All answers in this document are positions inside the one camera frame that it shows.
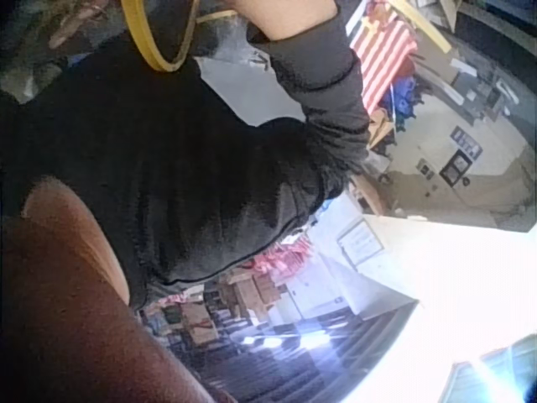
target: wall sign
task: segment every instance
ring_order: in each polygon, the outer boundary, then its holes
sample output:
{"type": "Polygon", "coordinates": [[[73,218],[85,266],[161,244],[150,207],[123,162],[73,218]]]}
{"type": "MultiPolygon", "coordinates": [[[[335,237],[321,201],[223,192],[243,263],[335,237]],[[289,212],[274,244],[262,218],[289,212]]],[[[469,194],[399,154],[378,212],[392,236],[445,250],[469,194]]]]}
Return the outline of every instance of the wall sign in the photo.
{"type": "Polygon", "coordinates": [[[481,145],[458,126],[451,133],[451,138],[459,146],[459,149],[464,151],[473,161],[476,161],[483,152],[481,145]]]}
{"type": "Polygon", "coordinates": [[[349,264],[355,269],[383,250],[383,245],[364,220],[344,232],[337,239],[337,244],[349,264]]]}
{"type": "Polygon", "coordinates": [[[453,187],[472,166],[472,160],[461,150],[457,150],[449,162],[440,171],[440,176],[453,187]]]}

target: framed picture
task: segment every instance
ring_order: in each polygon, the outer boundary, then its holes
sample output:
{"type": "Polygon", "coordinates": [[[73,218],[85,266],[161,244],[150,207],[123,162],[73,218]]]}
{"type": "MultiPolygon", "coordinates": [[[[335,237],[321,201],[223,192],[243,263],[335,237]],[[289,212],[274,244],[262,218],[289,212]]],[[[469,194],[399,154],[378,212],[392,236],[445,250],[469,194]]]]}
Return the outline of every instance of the framed picture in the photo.
{"type": "Polygon", "coordinates": [[[472,166],[472,160],[461,150],[457,150],[449,162],[440,171],[440,176],[453,187],[472,166]]]}
{"type": "Polygon", "coordinates": [[[345,259],[355,269],[384,249],[365,220],[358,222],[343,232],[337,239],[337,244],[341,248],[345,259]]]}

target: sign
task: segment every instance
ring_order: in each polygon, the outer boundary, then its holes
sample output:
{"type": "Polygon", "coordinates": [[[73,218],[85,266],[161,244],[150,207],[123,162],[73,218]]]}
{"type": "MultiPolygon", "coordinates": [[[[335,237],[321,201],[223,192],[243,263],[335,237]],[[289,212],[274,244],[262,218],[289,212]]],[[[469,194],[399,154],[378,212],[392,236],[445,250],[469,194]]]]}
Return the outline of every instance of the sign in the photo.
{"type": "Polygon", "coordinates": [[[479,158],[479,155],[483,152],[481,145],[479,145],[470,134],[458,126],[456,126],[453,133],[451,133],[451,138],[455,141],[456,145],[459,146],[459,149],[464,151],[473,161],[476,161],[477,158],[479,158]]]}
{"type": "Polygon", "coordinates": [[[383,245],[378,241],[368,223],[363,220],[339,237],[337,244],[355,269],[383,250],[383,245]]]}

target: yellow strap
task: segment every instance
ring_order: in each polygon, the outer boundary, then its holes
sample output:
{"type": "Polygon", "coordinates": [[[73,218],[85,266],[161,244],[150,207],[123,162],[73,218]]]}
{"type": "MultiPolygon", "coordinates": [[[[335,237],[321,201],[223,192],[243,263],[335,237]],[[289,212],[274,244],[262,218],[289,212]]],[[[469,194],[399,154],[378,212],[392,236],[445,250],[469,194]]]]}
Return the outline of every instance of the yellow strap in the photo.
{"type": "Polygon", "coordinates": [[[196,16],[200,6],[200,0],[191,0],[192,7],[186,24],[185,35],[179,47],[177,56],[171,61],[167,61],[161,54],[154,42],[148,18],[143,8],[143,0],[121,0],[128,29],[133,36],[134,43],[142,54],[145,61],[156,71],[176,71],[185,62],[190,42],[196,26],[196,16]]]}
{"type": "Polygon", "coordinates": [[[412,7],[406,0],[388,0],[390,5],[412,21],[444,52],[451,50],[450,43],[444,38],[438,29],[431,24],[416,8],[412,7]]]}
{"type": "Polygon", "coordinates": [[[219,18],[233,17],[234,15],[237,15],[237,12],[235,10],[217,11],[216,13],[211,13],[211,14],[202,15],[201,17],[198,17],[198,19],[196,20],[196,23],[203,24],[203,23],[207,23],[209,21],[213,21],[219,18]]]}

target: yellow hoop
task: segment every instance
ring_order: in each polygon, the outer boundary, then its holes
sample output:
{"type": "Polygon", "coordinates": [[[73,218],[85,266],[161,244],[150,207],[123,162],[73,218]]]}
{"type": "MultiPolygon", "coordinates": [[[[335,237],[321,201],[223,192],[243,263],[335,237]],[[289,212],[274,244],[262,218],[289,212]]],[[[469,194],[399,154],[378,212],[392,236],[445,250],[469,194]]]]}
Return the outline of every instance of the yellow hoop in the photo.
{"type": "Polygon", "coordinates": [[[167,61],[160,53],[157,44],[154,42],[148,18],[143,7],[143,0],[121,0],[128,30],[133,36],[134,43],[142,54],[145,61],[156,71],[172,72],[178,70],[185,63],[190,42],[194,35],[196,26],[196,16],[200,6],[200,0],[191,0],[192,7],[188,22],[186,23],[185,36],[177,52],[177,56],[171,61],[167,61]]]}

